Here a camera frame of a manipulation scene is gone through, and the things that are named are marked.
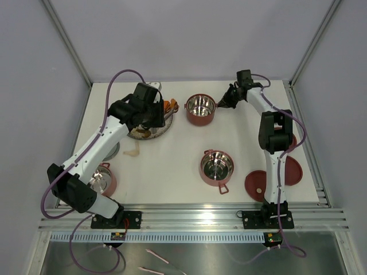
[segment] mounting plate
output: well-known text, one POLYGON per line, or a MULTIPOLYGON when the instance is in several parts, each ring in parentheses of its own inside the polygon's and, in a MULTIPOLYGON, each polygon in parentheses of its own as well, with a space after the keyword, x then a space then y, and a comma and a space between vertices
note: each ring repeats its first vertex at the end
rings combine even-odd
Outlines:
MULTIPOLYGON (((129 229, 140 229, 142 223, 142 212, 141 211, 124 211, 123 218, 128 219, 129 229)), ((117 227, 108 226, 105 222, 106 218, 102 216, 94 217, 91 223, 91 229, 125 229, 125 224, 122 222, 117 227)))
MULTIPOLYGON (((279 229, 278 219, 273 218, 265 222, 260 211, 241 211, 244 229, 279 229)), ((283 229, 293 229, 293 217, 290 211, 280 218, 283 229)))

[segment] gray floor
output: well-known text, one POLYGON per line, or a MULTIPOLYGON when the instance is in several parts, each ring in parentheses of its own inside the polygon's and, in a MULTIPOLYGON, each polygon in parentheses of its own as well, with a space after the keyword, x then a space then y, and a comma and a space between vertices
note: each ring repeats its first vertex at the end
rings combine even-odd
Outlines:
MULTIPOLYGON (((125 243, 119 250, 125 257, 126 268, 123 271, 123 264, 120 264, 118 271, 114 274, 151 274, 138 270, 139 266, 163 272, 166 275, 181 274, 172 266, 148 254, 145 249, 153 250, 182 269, 187 275, 347 274, 333 233, 288 233, 287 235, 293 245, 298 245, 306 250, 308 254, 306 259, 293 256, 288 250, 281 249, 266 252, 251 264, 242 265, 241 262, 250 260, 263 250, 264 246, 246 243, 125 243)), ((94 246, 96 246, 95 243, 74 243, 73 251, 76 257, 80 257, 94 246)), ((111 268, 115 261, 115 253, 101 249, 82 258, 80 263, 95 271, 105 271, 111 268)), ((49 245, 41 274, 88 274, 71 262, 68 244, 52 242, 49 245)))

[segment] perforated metal strip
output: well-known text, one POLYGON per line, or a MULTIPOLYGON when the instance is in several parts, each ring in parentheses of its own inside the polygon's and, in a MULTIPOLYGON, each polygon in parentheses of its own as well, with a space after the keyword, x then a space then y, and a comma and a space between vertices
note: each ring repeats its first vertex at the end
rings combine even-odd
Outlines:
MULTIPOLYGON (((70 232, 53 232, 51 241, 68 242, 70 232)), ((129 232, 124 241, 111 240, 111 232, 77 232, 73 242, 140 242, 140 243, 264 243, 261 232, 235 233, 157 233, 157 232, 129 232)))

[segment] white wall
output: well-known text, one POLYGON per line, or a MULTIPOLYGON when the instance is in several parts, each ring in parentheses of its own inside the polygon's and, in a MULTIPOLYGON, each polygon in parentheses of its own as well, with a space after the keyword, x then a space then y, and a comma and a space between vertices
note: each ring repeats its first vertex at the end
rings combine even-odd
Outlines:
POLYGON ((367 271, 367 1, 344 1, 296 83, 335 207, 345 209, 367 271))
POLYGON ((71 147, 88 96, 38 0, 0 4, 1 274, 22 274, 46 170, 71 147))
POLYGON ((331 0, 52 1, 93 81, 290 79, 331 0), (125 79, 136 80, 133 75, 125 79))

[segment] red pot handle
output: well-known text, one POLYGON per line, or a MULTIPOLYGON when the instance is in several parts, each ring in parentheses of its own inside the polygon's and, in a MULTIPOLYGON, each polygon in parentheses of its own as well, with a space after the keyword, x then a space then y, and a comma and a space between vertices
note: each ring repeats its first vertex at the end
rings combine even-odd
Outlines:
POLYGON ((227 185, 223 184, 223 185, 218 185, 218 186, 219 186, 219 193, 220 193, 221 195, 226 194, 226 193, 228 193, 228 192, 229 192, 229 189, 228 189, 227 185))
POLYGON ((104 167, 107 167, 109 168, 110 167, 110 164, 108 162, 103 162, 100 164, 101 166, 104 166, 104 167))

